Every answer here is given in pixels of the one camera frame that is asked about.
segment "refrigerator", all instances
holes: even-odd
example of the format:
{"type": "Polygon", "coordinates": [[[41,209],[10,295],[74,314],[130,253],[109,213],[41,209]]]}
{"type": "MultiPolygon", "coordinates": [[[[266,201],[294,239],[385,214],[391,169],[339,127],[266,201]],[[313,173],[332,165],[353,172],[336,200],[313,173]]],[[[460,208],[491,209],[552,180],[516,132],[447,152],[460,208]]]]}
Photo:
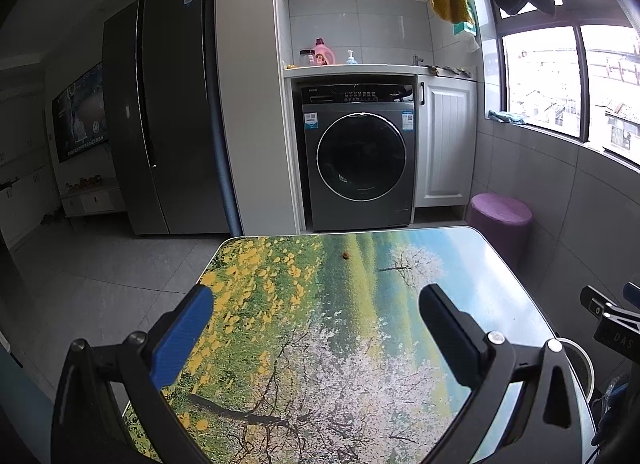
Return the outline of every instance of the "refrigerator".
{"type": "Polygon", "coordinates": [[[104,24],[111,153],[139,235],[228,232],[226,215],[237,214],[212,10],[213,0],[138,0],[104,24]]]}

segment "purple stool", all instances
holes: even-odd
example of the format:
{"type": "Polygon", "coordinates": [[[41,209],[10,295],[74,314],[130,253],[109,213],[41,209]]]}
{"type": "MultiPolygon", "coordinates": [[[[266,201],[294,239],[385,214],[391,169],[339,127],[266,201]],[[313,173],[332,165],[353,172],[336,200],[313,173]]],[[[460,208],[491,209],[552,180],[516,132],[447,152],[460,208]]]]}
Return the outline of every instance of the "purple stool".
{"type": "Polygon", "coordinates": [[[471,199],[466,222],[484,235],[511,270],[518,267],[533,222],[529,208],[516,199],[480,193],[471,199]]]}

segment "pink detergent bottle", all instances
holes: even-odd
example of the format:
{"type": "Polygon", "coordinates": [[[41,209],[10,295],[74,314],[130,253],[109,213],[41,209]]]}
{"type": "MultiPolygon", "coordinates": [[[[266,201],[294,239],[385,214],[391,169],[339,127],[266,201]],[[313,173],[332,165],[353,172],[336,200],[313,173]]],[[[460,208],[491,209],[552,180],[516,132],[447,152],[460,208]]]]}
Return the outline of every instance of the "pink detergent bottle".
{"type": "Polygon", "coordinates": [[[314,51],[316,52],[316,65],[335,65],[334,53],[324,44],[322,38],[316,40],[314,51]]]}

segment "tv screen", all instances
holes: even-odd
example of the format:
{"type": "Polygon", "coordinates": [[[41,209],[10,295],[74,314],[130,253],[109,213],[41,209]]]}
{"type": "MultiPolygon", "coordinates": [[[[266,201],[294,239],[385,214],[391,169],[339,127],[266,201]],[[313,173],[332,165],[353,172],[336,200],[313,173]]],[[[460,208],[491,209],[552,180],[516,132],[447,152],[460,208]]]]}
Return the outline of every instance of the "tv screen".
{"type": "Polygon", "coordinates": [[[102,63],[53,100],[52,115],[59,162],[109,139],[102,100],[102,63]]]}

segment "label sticker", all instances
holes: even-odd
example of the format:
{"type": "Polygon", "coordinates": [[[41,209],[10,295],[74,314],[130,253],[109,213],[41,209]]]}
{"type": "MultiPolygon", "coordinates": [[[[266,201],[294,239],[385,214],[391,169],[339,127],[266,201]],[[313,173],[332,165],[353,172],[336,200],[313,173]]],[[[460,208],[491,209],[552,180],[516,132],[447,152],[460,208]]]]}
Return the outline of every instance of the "label sticker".
{"type": "Polygon", "coordinates": [[[305,128],[317,128],[318,127],[318,113],[310,112],[305,114],[305,128]]]}
{"type": "Polygon", "coordinates": [[[403,110],[402,111],[402,130],[413,130],[414,129],[414,113],[412,110],[403,110]]]}

